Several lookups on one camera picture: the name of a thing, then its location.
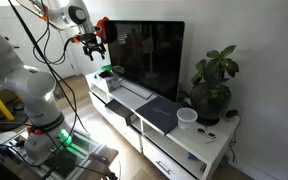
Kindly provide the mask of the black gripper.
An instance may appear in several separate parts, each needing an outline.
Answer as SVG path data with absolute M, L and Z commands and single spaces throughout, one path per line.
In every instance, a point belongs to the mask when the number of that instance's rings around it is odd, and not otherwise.
M 86 55 L 89 55 L 90 60 L 94 61 L 92 53 L 97 51 L 100 53 L 101 58 L 105 59 L 104 46 L 102 43 L 97 42 L 97 36 L 93 33 L 82 34 L 79 36 L 79 40 L 83 44 L 83 51 Z

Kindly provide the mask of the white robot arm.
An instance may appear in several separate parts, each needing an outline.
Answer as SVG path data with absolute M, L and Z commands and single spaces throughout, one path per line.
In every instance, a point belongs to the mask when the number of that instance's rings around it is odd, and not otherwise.
M 18 93 L 25 113 L 32 122 L 31 132 L 24 144 L 30 163 L 43 163 L 52 154 L 52 145 L 60 146 L 65 139 L 60 133 L 70 132 L 71 126 L 53 96 L 55 78 L 35 67 L 27 67 L 12 45 L 0 35 L 0 84 Z

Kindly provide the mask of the robot base platform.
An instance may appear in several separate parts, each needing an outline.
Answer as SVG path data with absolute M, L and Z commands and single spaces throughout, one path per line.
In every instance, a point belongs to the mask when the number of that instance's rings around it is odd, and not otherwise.
M 44 179 L 78 180 L 86 172 L 98 174 L 103 180 L 118 180 L 109 169 L 111 161 L 104 156 L 106 146 L 85 134 L 75 131 L 73 137 L 63 134 L 65 144 L 50 147 L 51 155 L 43 162 L 35 162 L 28 157 L 22 142 L 28 138 L 27 131 L 16 134 L 7 132 L 0 137 L 0 151 L 25 163 Z

